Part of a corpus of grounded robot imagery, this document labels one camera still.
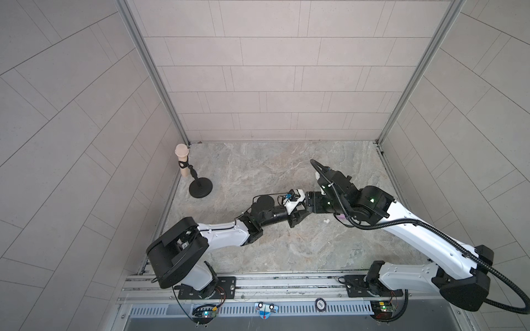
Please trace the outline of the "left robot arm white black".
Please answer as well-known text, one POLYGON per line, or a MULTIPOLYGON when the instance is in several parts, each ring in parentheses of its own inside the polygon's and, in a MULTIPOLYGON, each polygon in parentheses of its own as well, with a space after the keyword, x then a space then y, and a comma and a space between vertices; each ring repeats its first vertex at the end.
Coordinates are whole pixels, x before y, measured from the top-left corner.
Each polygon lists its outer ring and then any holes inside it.
POLYGON ((182 283, 196 291, 211 292, 218 276, 210 264, 200 264, 205 253, 250 245, 263 235, 264 227, 285 221, 294 228, 313 212, 303 194, 291 192, 280 198, 277 202, 270 195, 255 197, 251 207, 229 223, 181 219, 146 248, 155 273, 153 281, 162 289, 182 283))

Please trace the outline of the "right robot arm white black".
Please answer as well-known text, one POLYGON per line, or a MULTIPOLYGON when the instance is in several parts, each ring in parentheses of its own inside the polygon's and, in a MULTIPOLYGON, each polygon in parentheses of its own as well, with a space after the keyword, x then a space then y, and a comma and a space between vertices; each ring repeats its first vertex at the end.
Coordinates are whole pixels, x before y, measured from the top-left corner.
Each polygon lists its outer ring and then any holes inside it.
POLYGON ((464 244, 431 226, 393 196, 375 186, 358 189, 349 176, 313 160, 320 191, 310 192, 306 207, 334 214, 348 228, 386 230, 426 255, 428 264, 372 263, 365 283, 374 295, 391 291, 437 292, 459 308, 475 312, 487 303, 493 252, 464 244))

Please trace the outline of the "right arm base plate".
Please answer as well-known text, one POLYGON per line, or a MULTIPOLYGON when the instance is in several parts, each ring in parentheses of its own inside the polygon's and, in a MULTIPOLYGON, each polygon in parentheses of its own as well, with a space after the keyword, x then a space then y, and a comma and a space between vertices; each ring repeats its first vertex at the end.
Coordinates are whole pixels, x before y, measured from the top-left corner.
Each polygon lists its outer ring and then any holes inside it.
POLYGON ((365 280, 364 275, 346 275, 338 279, 346 287, 348 297, 402 297, 402 290, 390 290, 378 279, 365 280))

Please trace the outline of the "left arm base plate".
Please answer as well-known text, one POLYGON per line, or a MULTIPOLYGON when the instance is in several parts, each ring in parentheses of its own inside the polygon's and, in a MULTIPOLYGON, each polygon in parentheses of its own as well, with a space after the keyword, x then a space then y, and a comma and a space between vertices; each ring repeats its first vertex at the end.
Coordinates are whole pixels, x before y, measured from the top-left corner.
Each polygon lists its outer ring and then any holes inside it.
POLYGON ((215 284, 211 283, 203 290, 198 291, 189 285, 179 285, 179 300, 222 300, 233 299, 235 297, 235 277, 219 277, 215 284))

